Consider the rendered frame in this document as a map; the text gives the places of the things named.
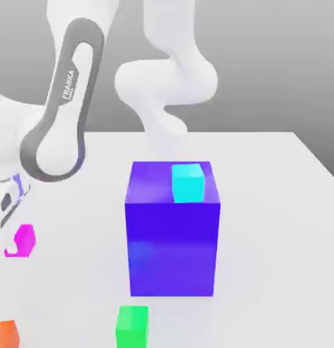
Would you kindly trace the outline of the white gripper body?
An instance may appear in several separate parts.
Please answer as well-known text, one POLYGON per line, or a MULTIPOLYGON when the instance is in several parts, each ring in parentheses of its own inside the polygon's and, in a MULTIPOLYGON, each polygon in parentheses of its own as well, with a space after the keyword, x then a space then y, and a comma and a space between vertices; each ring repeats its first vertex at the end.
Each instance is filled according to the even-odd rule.
POLYGON ((15 235, 22 225, 20 206, 31 189, 30 185, 20 190, 17 185, 0 185, 0 256, 16 254, 18 251, 15 235))

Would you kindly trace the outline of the small magenta cube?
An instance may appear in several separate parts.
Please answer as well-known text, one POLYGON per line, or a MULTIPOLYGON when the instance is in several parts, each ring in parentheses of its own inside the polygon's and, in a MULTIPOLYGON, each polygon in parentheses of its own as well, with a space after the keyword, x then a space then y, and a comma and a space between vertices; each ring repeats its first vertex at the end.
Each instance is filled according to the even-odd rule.
POLYGON ((32 224, 23 224, 14 235, 12 246, 5 249, 6 258, 28 258, 36 245, 35 230, 32 224))

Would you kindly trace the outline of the small orange cube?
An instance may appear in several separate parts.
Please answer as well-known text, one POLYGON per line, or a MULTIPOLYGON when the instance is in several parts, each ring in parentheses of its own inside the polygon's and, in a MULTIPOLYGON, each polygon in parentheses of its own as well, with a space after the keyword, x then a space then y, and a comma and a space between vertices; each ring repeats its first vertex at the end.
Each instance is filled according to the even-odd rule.
POLYGON ((20 337, 14 320, 0 321, 0 348, 19 348, 20 337))

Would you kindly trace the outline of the small green cube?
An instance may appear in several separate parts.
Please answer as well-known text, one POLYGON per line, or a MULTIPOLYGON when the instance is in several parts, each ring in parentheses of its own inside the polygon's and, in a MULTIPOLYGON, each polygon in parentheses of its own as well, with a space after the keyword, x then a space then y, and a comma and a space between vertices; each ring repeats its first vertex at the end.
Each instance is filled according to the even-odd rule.
POLYGON ((149 308, 121 306, 116 322, 116 348, 147 348, 149 308))

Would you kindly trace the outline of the small cyan cube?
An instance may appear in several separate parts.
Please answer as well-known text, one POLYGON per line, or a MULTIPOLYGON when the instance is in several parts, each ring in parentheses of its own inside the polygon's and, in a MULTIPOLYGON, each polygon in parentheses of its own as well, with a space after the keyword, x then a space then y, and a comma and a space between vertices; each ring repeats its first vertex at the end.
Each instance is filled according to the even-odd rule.
POLYGON ((173 164, 171 181, 175 203, 204 201, 205 175, 199 163, 173 164))

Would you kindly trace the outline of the large purple box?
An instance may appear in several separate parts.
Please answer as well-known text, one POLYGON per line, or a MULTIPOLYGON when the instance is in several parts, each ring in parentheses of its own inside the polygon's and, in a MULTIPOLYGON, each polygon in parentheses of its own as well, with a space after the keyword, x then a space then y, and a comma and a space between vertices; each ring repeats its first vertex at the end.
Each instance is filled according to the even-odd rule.
POLYGON ((132 296, 212 296, 220 197, 210 162, 200 162, 204 199, 177 203, 172 162, 135 161, 124 202, 132 296))

